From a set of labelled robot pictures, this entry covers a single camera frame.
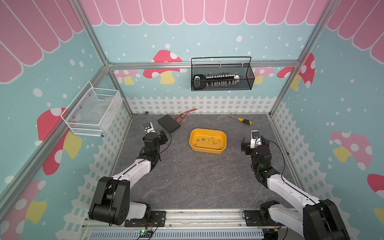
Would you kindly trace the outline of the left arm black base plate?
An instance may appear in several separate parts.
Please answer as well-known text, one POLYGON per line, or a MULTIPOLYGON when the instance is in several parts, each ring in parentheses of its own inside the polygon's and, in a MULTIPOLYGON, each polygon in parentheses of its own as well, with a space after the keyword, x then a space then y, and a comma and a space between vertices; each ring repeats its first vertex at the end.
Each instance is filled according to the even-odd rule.
POLYGON ((149 215, 146 215, 143 219, 131 219, 126 220, 124 223, 125 227, 164 227, 166 220, 167 212, 166 211, 151 211, 149 215))

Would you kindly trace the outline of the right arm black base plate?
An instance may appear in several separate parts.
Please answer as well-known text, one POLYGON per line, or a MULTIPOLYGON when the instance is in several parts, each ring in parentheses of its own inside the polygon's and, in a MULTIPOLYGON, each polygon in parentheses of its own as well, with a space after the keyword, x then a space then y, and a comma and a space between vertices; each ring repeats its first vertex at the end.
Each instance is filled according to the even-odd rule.
POLYGON ((273 221, 269 214, 264 210, 244 210, 242 218, 245 220, 247 227, 274 227, 281 228, 281 223, 273 221))

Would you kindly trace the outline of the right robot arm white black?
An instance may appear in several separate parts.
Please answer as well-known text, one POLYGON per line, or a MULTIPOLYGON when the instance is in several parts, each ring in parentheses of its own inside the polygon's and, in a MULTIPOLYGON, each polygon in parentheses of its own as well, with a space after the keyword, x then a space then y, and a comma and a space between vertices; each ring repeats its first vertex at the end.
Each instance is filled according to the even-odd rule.
POLYGON ((270 143, 258 131, 252 131, 250 142, 241 142, 241 150, 251 157, 251 169, 258 182, 284 198, 293 206, 293 210, 277 201, 269 201, 261 205, 261 221, 280 223, 306 240, 350 239, 334 202, 321 200, 300 190, 283 173, 274 169, 271 165, 270 143))

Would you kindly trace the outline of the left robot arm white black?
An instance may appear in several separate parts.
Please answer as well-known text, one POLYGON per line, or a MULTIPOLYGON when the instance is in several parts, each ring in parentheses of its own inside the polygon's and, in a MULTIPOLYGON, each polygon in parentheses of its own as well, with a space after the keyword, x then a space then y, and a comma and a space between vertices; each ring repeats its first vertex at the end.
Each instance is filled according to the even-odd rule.
POLYGON ((131 201, 131 188, 161 161, 160 147, 167 143, 164 131, 143 137, 144 147, 132 165, 112 177, 99 179, 89 209, 89 219, 120 226, 127 220, 148 224, 153 221, 150 204, 131 201))

